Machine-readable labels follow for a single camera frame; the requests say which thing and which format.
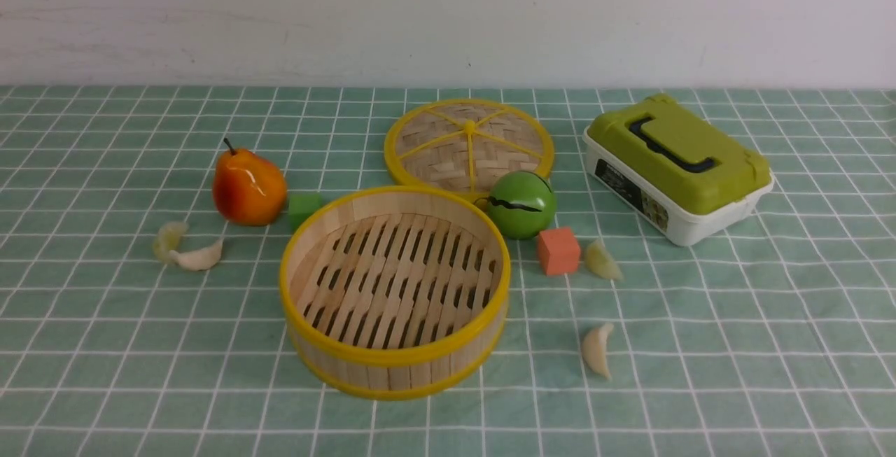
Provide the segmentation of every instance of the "green lid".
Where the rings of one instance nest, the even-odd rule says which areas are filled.
[[[691,214],[709,214],[771,182],[764,156],[668,94],[602,113],[588,136]]]

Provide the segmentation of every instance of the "pear stem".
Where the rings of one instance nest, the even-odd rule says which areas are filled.
[[[227,148],[228,150],[230,150],[231,156],[236,156],[237,150],[235,150],[233,146],[230,145],[230,141],[227,140],[227,137],[224,137],[224,144],[227,144]]]

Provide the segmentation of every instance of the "label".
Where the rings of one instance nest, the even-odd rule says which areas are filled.
[[[653,225],[661,231],[669,227],[669,213],[652,196],[640,189],[635,183],[626,177],[607,160],[598,160],[594,174],[601,182],[621,196],[631,207],[644,215]]]

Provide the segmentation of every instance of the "white plastic container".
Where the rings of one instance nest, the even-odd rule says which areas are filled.
[[[775,186],[774,174],[770,172],[771,182],[768,185],[746,195],[739,202],[729,203],[709,214],[698,216],[679,207],[656,189],[656,186],[605,150],[588,136],[587,128],[582,133],[582,138],[587,146],[585,164],[588,174],[607,186],[614,195],[623,199],[678,246],[693,246],[747,218],[755,211],[759,198],[771,192]]]

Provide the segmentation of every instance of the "green cube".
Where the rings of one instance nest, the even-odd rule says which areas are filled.
[[[319,192],[297,192],[289,195],[289,225],[298,230],[314,212],[323,207],[323,196]]]

